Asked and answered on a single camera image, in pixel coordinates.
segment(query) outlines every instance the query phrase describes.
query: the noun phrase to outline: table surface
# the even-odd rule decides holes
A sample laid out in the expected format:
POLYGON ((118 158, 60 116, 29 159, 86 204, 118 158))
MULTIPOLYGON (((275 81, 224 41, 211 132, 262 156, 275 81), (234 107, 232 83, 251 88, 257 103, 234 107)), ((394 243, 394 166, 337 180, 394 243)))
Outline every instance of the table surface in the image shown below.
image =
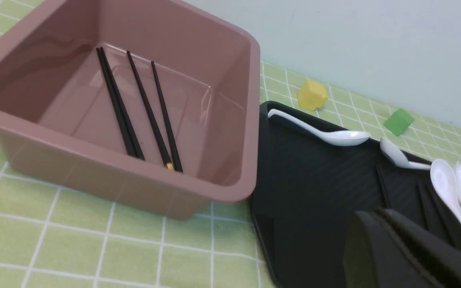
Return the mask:
MULTIPOLYGON (((0 35, 42 0, 0 0, 0 35)), ((261 63, 260 101, 293 106, 426 159, 461 161, 461 129, 411 113, 395 137, 397 107, 325 84, 323 109, 296 95, 307 77, 261 63)), ((0 287, 272 287, 245 203, 212 203, 187 221, 166 219, 15 172, 0 149, 0 287)))

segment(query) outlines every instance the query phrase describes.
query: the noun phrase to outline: yellow plastic cube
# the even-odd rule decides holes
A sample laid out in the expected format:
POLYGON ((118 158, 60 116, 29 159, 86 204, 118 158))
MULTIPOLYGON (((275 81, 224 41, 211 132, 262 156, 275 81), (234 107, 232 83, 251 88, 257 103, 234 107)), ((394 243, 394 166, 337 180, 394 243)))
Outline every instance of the yellow plastic cube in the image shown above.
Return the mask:
POLYGON ((321 83, 307 80, 298 92, 298 105, 311 111, 321 108, 328 100, 325 86, 321 83))

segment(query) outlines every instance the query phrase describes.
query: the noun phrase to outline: black object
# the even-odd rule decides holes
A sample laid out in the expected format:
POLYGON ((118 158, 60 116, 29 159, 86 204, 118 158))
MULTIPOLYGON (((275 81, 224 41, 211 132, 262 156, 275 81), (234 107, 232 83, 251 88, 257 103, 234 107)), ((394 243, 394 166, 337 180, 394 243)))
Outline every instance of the black object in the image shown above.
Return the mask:
POLYGON ((104 75, 104 80, 106 82, 106 87, 108 88, 108 93, 110 94, 113 110, 115 111, 115 116, 117 117, 120 133, 122 134, 122 139, 124 141, 124 145, 126 146, 126 151, 128 155, 132 157, 145 160, 145 157, 143 157, 143 153, 138 143, 138 139, 136 138, 133 125, 130 122, 126 107, 124 106, 122 97, 120 96, 117 83, 113 77, 113 72, 111 71, 110 65, 108 64, 106 53, 104 53, 104 49, 102 47, 97 48, 96 50, 97 56, 99 57, 102 74, 104 75))
MULTIPOLYGON (((344 130, 293 108, 265 102, 260 109, 258 174, 251 217, 277 286, 345 287, 343 257, 349 221, 355 211, 372 211, 389 204, 419 226, 425 227, 427 215, 428 221, 437 224, 431 233, 447 244, 452 245, 450 238, 458 241, 456 249, 461 251, 461 226, 448 217, 452 214, 438 197, 425 214, 418 184, 429 181, 428 171, 392 166, 376 140, 354 147, 331 146, 283 118, 267 117, 270 109, 278 109, 322 131, 344 130), (384 183, 384 193, 379 181, 384 183)), ((406 156, 428 163, 414 155, 406 156)), ((426 199, 435 196, 430 189, 425 193, 426 199)))
POLYGON ((170 155, 168 154, 168 150, 166 149, 165 142, 163 141, 163 137, 161 136, 161 131, 159 131, 158 123, 156 122, 156 117, 154 117, 154 112, 152 111, 152 107, 148 102, 147 94, 145 93, 145 89, 143 88, 143 84, 141 83, 140 75, 136 69, 133 57, 131 56, 131 52, 127 51, 129 63, 131 65, 131 69, 133 70, 133 74, 135 76, 136 84, 138 85, 138 90, 140 91, 141 100, 143 101, 143 105, 145 106, 145 110, 147 112, 148 120, 150 122, 150 127, 152 128, 152 132, 154 133, 154 138, 156 139, 156 143, 158 144, 159 153, 161 154, 161 159, 163 160, 163 165, 166 168, 169 168, 172 165, 172 160, 170 160, 170 155))
POLYGON ((426 197, 427 192, 425 192, 424 183, 419 181, 417 182, 417 191, 419 192, 419 201, 423 208, 424 214, 424 227, 428 231, 435 231, 434 223, 430 220, 430 215, 428 214, 428 198, 426 197))
POLYGON ((461 287, 461 252, 394 210, 356 212, 347 229, 348 288, 461 287))
POLYGON ((182 173, 181 158, 179 158, 179 152, 177 151, 177 145, 175 144, 174 132, 172 131, 172 124, 170 124, 170 117, 168 116, 168 110, 166 109, 163 91, 161 90, 161 84, 159 84, 159 77, 158 72, 156 71, 156 64, 154 64, 154 61, 150 62, 150 64, 152 64, 152 73, 154 74, 156 89, 158 90, 159 103, 161 104, 161 112, 163 113, 163 119, 166 128, 166 136, 168 137, 168 144, 170 144, 170 152, 172 153, 174 169, 175 171, 182 173))
POLYGON ((387 188, 385 187, 384 174, 382 172, 382 167, 377 165, 377 176, 378 176, 378 185, 380 185, 380 191, 382 192, 382 198, 384 199, 384 207, 390 208, 390 200, 387 195, 387 188))

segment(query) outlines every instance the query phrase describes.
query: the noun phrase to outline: green block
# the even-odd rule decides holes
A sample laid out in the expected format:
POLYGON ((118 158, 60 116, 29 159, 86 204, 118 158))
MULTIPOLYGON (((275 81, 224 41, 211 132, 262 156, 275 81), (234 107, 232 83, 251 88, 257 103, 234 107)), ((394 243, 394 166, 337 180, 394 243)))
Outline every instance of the green block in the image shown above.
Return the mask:
POLYGON ((410 115, 407 111, 398 109, 389 117, 389 119, 386 120, 384 126, 394 135, 399 136, 414 121, 414 117, 412 117, 412 115, 410 115))

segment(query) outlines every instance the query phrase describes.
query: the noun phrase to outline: chopstick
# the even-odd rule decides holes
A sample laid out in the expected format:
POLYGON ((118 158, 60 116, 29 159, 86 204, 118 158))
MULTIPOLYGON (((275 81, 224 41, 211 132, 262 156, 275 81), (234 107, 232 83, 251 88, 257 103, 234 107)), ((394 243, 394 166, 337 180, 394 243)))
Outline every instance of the chopstick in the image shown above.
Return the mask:
POLYGON ((127 55, 128 55, 129 63, 131 65, 131 69, 133 70, 133 74, 135 76, 136 84, 138 85, 138 90, 140 91, 143 105, 145 106, 145 110, 147 111, 147 116, 150 122, 150 127, 152 127, 154 138, 156 138, 156 143, 158 144, 158 149, 159 149, 159 153, 161 154, 161 159, 163 160, 163 165, 165 166, 165 168, 169 170, 173 170, 174 166, 172 165, 172 160, 170 159, 170 155, 168 154, 168 150, 166 149, 163 136, 161 136, 161 131, 159 131, 159 126, 158 126, 158 123, 156 122, 156 117, 154 117, 154 112, 152 111, 152 107, 150 107, 147 94, 145 93, 145 89, 143 89, 143 84, 141 83, 140 75, 136 69, 136 66, 135 66, 133 57, 131 56, 130 51, 127 51, 127 55))
POLYGON ((446 233, 446 237, 449 240, 449 244, 453 246, 454 248, 458 247, 458 241, 456 241, 456 235, 454 233, 451 233, 450 231, 450 226, 448 225, 444 215, 446 213, 445 208, 442 206, 442 200, 436 195, 437 192, 435 192, 435 189, 433 188, 433 185, 431 183, 426 182, 426 191, 430 195, 430 200, 437 210, 437 215, 439 216, 439 220, 441 221, 441 224, 444 228, 444 231, 446 233))
POLYGON ((172 131, 172 124, 170 124, 170 117, 168 117, 168 110, 166 109, 165 100, 163 98, 163 91, 161 91, 161 85, 159 84, 158 72, 156 71, 156 64, 154 61, 152 64, 152 73, 154 74, 154 81, 156 82, 156 89, 158 90, 159 103, 161 104, 161 112, 163 113, 163 120, 165 122, 166 136, 168 137, 168 144, 170 144, 170 152, 172 153, 172 162, 174 164, 175 171, 182 173, 181 159, 179 158, 179 152, 177 151, 177 145, 175 144, 174 132, 172 131))
POLYGON ((389 196, 387 195, 387 189, 385 187, 384 173, 382 172, 382 168, 380 167, 379 164, 376 165, 376 171, 377 171, 378 182, 380 185, 380 192, 382 192, 382 200, 383 200, 384 208, 391 208, 389 196))
POLYGON ((145 160, 143 152, 141 151, 140 144, 136 137, 136 133, 133 129, 133 124, 131 124, 126 106, 124 105, 122 96, 118 90, 118 86, 115 82, 115 77, 111 71, 108 59, 106 58, 106 53, 102 47, 97 48, 97 55, 99 56, 99 62, 101 64, 104 80, 106 81, 108 92, 110 93, 113 109, 115 110, 117 121, 119 122, 118 124, 120 127, 120 133, 122 134, 122 138, 126 146, 126 151, 130 156, 145 160))
POLYGON ((423 210, 425 228, 429 232, 435 232, 435 228, 433 227, 433 223, 430 221, 430 215, 428 213, 428 203, 426 201, 423 182, 417 182, 417 191, 419 192, 419 201, 421 201, 421 209, 423 210))

